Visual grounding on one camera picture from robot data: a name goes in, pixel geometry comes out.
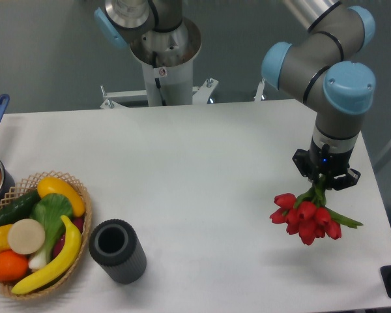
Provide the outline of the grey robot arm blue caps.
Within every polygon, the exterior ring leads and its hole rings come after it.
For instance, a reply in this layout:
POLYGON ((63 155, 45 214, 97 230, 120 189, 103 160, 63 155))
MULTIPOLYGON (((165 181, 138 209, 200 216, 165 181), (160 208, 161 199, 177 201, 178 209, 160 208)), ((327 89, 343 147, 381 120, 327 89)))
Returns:
MULTIPOLYGON (((373 72, 351 57, 373 38, 375 21, 366 9, 340 1, 285 5, 309 36, 299 46, 273 45, 261 75, 317 114, 310 148, 293 156, 301 175, 325 189, 349 188, 360 178, 349 159, 376 86, 373 72)), ((207 101, 204 89, 193 90, 201 33, 183 16, 181 1, 105 1, 94 20, 108 41, 141 63, 150 106, 207 101)))

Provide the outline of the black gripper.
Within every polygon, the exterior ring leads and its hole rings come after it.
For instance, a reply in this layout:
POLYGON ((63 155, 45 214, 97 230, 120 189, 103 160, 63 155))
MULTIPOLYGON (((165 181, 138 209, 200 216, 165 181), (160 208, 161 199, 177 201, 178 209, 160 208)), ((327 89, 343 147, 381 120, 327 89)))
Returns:
POLYGON ((292 160, 301 176, 315 181, 323 174, 335 177, 332 180, 332 189, 339 191, 355 186, 360 179, 361 173, 349 168, 349 160, 353 150, 343 153, 330 152, 331 146, 324 144, 319 147, 313 140, 309 151, 297 149, 292 160))

